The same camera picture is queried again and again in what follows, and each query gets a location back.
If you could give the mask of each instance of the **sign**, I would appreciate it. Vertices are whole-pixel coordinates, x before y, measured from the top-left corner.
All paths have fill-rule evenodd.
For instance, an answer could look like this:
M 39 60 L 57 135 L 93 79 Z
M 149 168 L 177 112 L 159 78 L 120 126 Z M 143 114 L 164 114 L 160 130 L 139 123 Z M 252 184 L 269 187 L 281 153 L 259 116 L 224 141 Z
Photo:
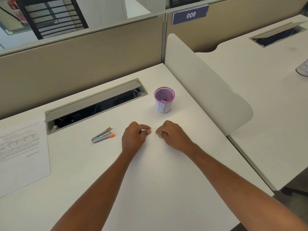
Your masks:
M 173 13 L 172 25 L 184 23 L 197 18 L 203 18 L 206 16 L 208 10 L 209 5 L 202 5 L 186 10 L 176 11 Z

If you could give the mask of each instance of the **black hose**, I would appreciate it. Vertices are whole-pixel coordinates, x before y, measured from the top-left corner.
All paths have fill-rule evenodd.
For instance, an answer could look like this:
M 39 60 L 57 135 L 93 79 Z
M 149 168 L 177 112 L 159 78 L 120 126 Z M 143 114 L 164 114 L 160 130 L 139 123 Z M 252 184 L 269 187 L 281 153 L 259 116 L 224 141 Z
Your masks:
M 14 17 L 15 19 L 17 19 L 18 21 L 20 21 L 19 18 L 17 18 L 15 15 L 12 15 L 10 12 L 6 11 L 6 10 L 3 9 L 1 6 L 0 6 L 0 9 L 3 10 L 4 12 L 8 13 L 10 16 Z

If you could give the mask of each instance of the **fire extinguisher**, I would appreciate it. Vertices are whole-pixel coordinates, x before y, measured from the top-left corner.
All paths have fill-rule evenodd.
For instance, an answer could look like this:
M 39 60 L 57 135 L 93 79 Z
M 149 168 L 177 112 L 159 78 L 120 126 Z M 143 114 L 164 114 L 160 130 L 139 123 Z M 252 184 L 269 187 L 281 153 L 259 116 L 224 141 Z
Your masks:
M 21 23 L 25 24 L 25 25 L 28 25 L 28 22 L 27 22 L 25 16 L 20 11 L 16 1 L 15 0 L 8 0 L 7 3 L 10 6 L 10 8 L 14 11 L 15 15 L 17 16 L 17 18 L 21 21 Z

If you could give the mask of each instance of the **office cubicle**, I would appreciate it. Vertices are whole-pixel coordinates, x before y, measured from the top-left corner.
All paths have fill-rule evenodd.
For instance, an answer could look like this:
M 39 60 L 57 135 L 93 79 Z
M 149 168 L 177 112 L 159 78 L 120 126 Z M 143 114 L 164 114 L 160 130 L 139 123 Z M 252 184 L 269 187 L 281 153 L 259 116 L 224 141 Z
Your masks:
M 0 57 L 0 119 L 161 63 L 164 15 Z
M 308 0 L 206 0 L 169 9 L 167 32 L 177 35 L 195 52 L 206 52 L 224 41 L 290 18 L 299 13 Z M 172 25 L 172 13 L 208 3 L 204 18 Z

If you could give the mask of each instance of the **purple rim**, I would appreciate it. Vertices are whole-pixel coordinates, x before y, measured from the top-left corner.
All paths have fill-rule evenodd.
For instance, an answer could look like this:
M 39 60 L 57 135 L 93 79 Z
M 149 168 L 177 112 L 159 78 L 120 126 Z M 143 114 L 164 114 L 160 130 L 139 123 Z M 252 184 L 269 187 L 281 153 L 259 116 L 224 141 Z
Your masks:
M 174 94 L 174 96 L 173 96 L 173 99 L 171 100 L 171 101 L 169 101 L 169 102 L 160 102 L 157 98 L 156 98 L 156 92 L 159 90 L 159 89 L 162 89 L 162 88 L 168 88 L 168 89 L 170 89 L 172 92 L 173 92 L 173 94 Z M 156 89 L 155 90 L 155 92 L 154 92 L 154 98 L 159 102 L 159 103 L 161 103 L 161 104 L 168 104 L 168 103 L 171 103 L 173 100 L 174 100 L 174 98 L 175 98 L 175 92 L 174 92 L 174 90 L 172 90 L 172 88 L 169 88 L 169 87 L 159 87 L 158 89 Z

